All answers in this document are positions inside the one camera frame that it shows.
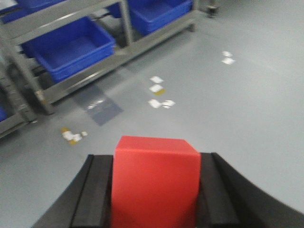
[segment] blue storage bin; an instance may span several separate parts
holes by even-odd
[[[23,9],[20,9],[18,11],[12,12],[10,14],[5,15],[4,17],[1,18],[2,22],[4,24],[12,22],[14,20],[20,19],[22,17],[27,16],[28,13]]]
[[[5,110],[2,108],[2,106],[0,105],[0,122],[5,120],[7,117]]]
[[[128,0],[131,23],[142,35],[148,35],[191,10],[192,0]],[[118,4],[108,9],[121,16]]]
[[[9,6],[7,8],[0,9],[0,15],[3,15],[4,13],[7,13],[12,10],[16,10],[17,8],[18,8],[18,5],[15,4],[15,5]]]
[[[27,12],[33,13],[64,0],[15,0]]]
[[[114,53],[114,39],[85,17],[24,44],[55,83]]]
[[[119,3],[115,3],[107,7],[107,10],[112,14],[114,18],[121,18]]]

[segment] white paper scrap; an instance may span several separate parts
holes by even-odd
[[[86,137],[87,135],[88,135],[87,132],[85,132],[85,131],[82,131],[82,132],[81,132],[81,136],[82,136],[82,137]]]
[[[62,137],[64,137],[66,140],[70,141],[73,139],[74,135],[70,131],[67,131],[67,132],[62,133]]]
[[[74,134],[74,135],[73,135],[73,140],[74,140],[75,142],[79,142],[81,139],[82,139],[82,137],[81,137],[80,134]]]
[[[158,76],[153,76],[152,78],[150,78],[150,80],[157,84],[160,84],[163,82],[163,80]]]
[[[166,100],[162,103],[164,108],[171,108],[173,105],[175,105],[175,102],[172,100]]]
[[[159,108],[161,107],[161,103],[158,100],[152,99],[148,101],[148,103],[153,107],[153,108]]]
[[[157,93],[163,89],[163,87],[159,84],[155,84],[149,88],[153,93]]]
[[[235,60],[234,59],[232,59],[232,58],[224,58],[223,60],[222,60],[222,62],[223,63],[225,63],[225,64],[228,64],[228,65],[231,65],[231,64],[233,64],[234,62],[235,62]]]
[[[225,57],[232,57],[232,54],[230,52],[228,52],[228,51],[223,51],[222,54]]]

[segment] metal shelf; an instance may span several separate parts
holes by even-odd
[[[28,68],[25,58],[16,53],[14,46],[41,36],[117,2],[120,4],[127,46],[116,50],[114,55],[78,72],[65,81],[43,90]],[[41,105],[48,114],[51,114],[54,112],[51,104],[55,101],[114,70],[121,64],[163,42],[184,28],[190,27],[191,30],[194,31],[198,5],[199,0],[193,0],[191,12],[158,31],[134,42],[126,0],[66,0],[11,23],[3,25],[0,22],[0,42],[22,72]]]
[[[28,122],[36,119],[36,115],[29,107],[23,96],[16,89],[6,74],[5,65],[0,62],[0,86],[14,109],[14,114],[0,122],[0,138],[17,130]]]
[[[176,20],[166,27],[134,42],[131,47],[129,46],[117,50],[114,55],[92,65],[83,71],[78,72],[77,74],[58,84],[53,85],[44,91],[46,99],[50,103],[54,103],[73,91],[96,80],[100,76],[116,69],[132,58],[142,54],[153,46],[171,37],[178,31],[181,31],[184,28],[187,28],[189,25],[195,23],[195,14],[196,12],[188,13],[184,17]]]

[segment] floor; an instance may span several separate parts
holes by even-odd
[[[0,140],[0,227],[31,227],[86,156],[113,154],[122,135],[183,138],[200,152],[218,152],[304,213],[304,1],[219,3],[216,18],[200,14],[195,33],[181,32]],[[235,63],[222,63],[222,51]],[[149,90],[152,76],[164,80],[164,94]],[[79,102],[90,90],[100,94]],[[120,111],[97,124],[84,104],[100,96]],[[154,109],[150,99],[176,104]],[[88,136],[71,146],[64,126]]]

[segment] red block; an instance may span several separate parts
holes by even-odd
[[[195,228],[200,153],[185,140],[123,136],[113,166],[112,228]]]

